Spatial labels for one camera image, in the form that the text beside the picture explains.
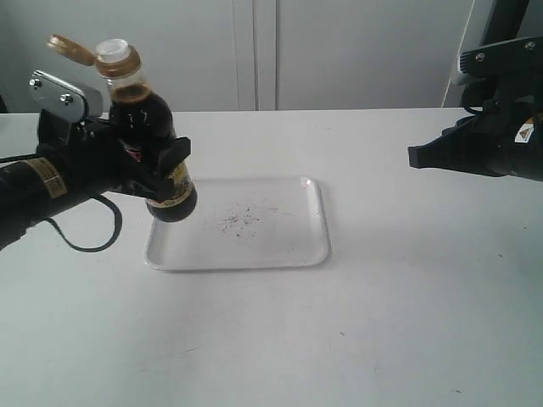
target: screw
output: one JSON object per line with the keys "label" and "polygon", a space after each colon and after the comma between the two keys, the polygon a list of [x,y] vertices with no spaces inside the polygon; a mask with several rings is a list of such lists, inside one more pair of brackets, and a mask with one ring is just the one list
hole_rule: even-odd
{"label": "screw", "polygon": [[42,81],[39,79],[31,79],[30,82],[28,82],[30,86],[33,86],[35,89],[38,87],[42,87]]}
{"label": "screw", "polygon": [[68,106],[73,101],[74,101],[74,98],[69,93],[60,95],[60,102],[63,102],[66,106]]}

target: soy sauce bottle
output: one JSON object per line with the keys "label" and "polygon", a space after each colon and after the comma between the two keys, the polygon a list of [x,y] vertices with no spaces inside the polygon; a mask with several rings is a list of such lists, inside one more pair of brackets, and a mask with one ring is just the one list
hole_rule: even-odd
{"label": "soy sauce bottle", "polygon": [[[109,121],[119,129],[126,151],[160,175],[160,152],[176,138],[176,133],[170,108],[143,75],[139,54],[125,40],[108,40],[97,45],[94,64],[107,82],[111,96]],[[164,222],[183,220],[198,201],[187,166],[182,161],[164,176],[174,181],[174,195],[164,202],[147,199],[147,208]]]}

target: table surface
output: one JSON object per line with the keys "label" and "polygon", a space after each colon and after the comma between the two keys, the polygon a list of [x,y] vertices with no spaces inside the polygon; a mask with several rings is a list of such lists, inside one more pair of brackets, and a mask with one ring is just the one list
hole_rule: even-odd
{"label": "table surface", "polygon": [[[143,201],[101,254],[38,225],[0,253],[0,406],[543,405],[543,186],[414,170],[459,109],[176,114],[194,178],[306,175],[332,256],[316,267],[166,274]],[[35,144],[0,116],[2,156]],[[111,232],[84,203],[81,245]]]}

